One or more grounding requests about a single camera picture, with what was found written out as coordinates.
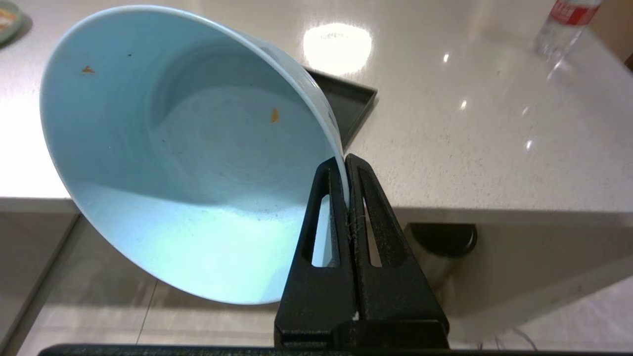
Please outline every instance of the floor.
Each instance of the floor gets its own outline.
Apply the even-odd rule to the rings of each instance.
[[[453,348],[633,351],[633,279],[480,344]],[[5,356],[57,343],[272,346],[277,304],[227,305],[158,281],[80,220]]]

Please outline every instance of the red bottle label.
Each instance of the red bottle label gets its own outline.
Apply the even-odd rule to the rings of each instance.
[[[587,25],[598,11],[599,6],[581,6],[577,1],[556,0],[549,17],[563,25]]]

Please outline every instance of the bottle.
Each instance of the bottle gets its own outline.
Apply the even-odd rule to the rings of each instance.
[[[536,51],[546,60],[560,61],[576,43],[602,0],[556,0],[536,37]]]

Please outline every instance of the light blue bowl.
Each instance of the light blue bowl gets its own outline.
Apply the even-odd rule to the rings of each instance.
[[[336,157],[348,186],[334,116],[301,66],[183,11],[82,20],[41,93],[46,144],[82,213],[131,261],[195,295],[279,300],[316,168]]]

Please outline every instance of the countertop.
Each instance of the countertop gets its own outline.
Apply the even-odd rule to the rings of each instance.
[[[0,210],[63,211],[39,86],[74,23],[128,1],[17,2],[32,20],[0,48]],[[564,62],[531,42],[553,0],[154,0],[266,39],[379,90],[348,153],[403,220],[633,226],[633,77],[585,31]]]

